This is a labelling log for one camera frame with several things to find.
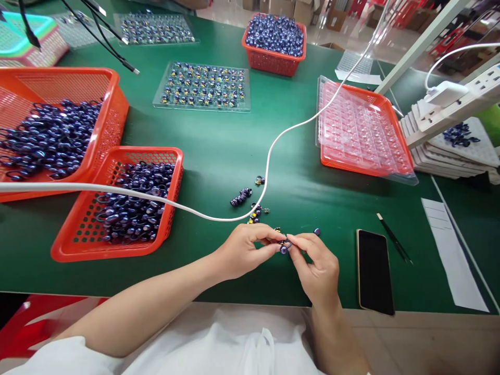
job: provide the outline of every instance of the power strip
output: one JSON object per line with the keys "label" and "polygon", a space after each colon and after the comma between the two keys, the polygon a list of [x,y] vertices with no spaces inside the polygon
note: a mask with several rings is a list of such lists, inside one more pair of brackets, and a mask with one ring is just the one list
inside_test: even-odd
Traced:
{"label": "power strip", "polygon": [[465,85],[469,92],[445,108],[429,105],[415,114],[418,131],[406,139],[409,148],[421,145],[442,131],[500,102],[500,65],[495,65]]}

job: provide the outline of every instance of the phone screen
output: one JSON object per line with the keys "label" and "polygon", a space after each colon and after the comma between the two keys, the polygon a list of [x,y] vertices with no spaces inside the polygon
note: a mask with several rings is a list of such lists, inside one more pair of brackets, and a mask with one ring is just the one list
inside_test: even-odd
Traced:
{"label": "phone screen", "polygon": [[361,229],[357,237],[359,305],[392,316],[395,311],[387,239]]}

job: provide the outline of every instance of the orange mesh basket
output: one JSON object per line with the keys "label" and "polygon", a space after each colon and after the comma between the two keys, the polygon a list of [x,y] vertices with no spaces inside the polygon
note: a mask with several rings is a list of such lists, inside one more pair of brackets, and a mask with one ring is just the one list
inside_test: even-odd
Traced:
{"label": "orange mesh basket", "polygon": [[[273,17],[271,15],[256,13],[254,14],[254,18],[257,15]],[[270,73],[280,74],[282,76],[292,77],[295,74],[298,65],[301,63],[301,61],[303,61],[306,58],[306,45],[307,45],[306,27],[298,22],[296,22],[296,24],[300,27],[300,29],[304,33],[304,48],[303,48],[304,53],[301,57],[289,56],[278,52],[267,51],[262,48],[249,46],[248,44],[245,43],[246,36],[248,35],[248,27],[247,27],[245,33],[243,34],[243,39],[241,39],[241,44],[243,45],[243,48],[246,49],[246,53],[248,55],[248,63],[250,64],[250,67],[258,70],[267,71]]]}
{"label": "orange mesh basket", "polygon": [[[140,161],[175,163],[167,199],[176,202],[184,173],[183,156],[182,151],[175,147],[114,147],[103,160],[93,183],[116,185],[117,178],[125,172],[124,164],[136,164]],[[135,241],[128,245],[104,242],[102,238],[106,235],[106,230],[103,223],[96,220],[104,207],[96,200],[100,195],[102,193],[80,193],[52,245],[51,256],[55,261],[74,262],[147,255],[158,249],[170,234],[175,208],[165,205],[154,241]]]}
{"label": "orange mesh basket", "polygon": [[[129,102],[114,70],[104,68],[2,68],[0,69],[0,128],[13,129],[29,116],[33,103],[60,107],[63,99],[75,103],[104,98],[85,156],[78,170],[59,182],[90,182],[105,154],[121,142]],[[0,155],[17,156],[0,148]],[[0,182],[11,182],[5,175],[11,168],[0,166]],[[52,172],[41,171],[29,182],[53,182]],[[0,202],[17,201],[64,192],[0,193]]]}

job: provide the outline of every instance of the teal basket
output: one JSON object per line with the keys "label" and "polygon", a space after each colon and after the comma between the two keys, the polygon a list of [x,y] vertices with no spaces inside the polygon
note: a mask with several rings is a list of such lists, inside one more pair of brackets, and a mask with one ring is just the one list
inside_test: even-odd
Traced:
{"label": "teal basket", "polygon": [[26,15],[31,30],[40,41],[37,51],[26,38],[21,14],[3,12],[0,22],[0,66],[51,66],[68,50],[59,26],[50,17]]}

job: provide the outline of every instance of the white paper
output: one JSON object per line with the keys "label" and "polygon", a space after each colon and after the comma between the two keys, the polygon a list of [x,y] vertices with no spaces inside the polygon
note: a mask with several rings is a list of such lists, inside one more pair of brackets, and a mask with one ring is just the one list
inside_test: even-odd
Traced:
{"label": "white paper", "polygon": [[457,306],[489,313],[444,204],[424,198],[422,204],[448,278],[453,302]]}
{"label": "white paper", "polygon": [[[349,72],[335,69],[335,74],[337,75],[337,79],[339,79],[341,81],[344,80],[344,78],[347,76],[347,73],[349,73]],[[351,75],[349,76],[349,78],[347,78],[347,80],[351,81],[351,82],[368,83],[368,84],[376,84],[376,85],[379,85],[382,83],[380,76],[375,75],[375,74],[351,73]]]}

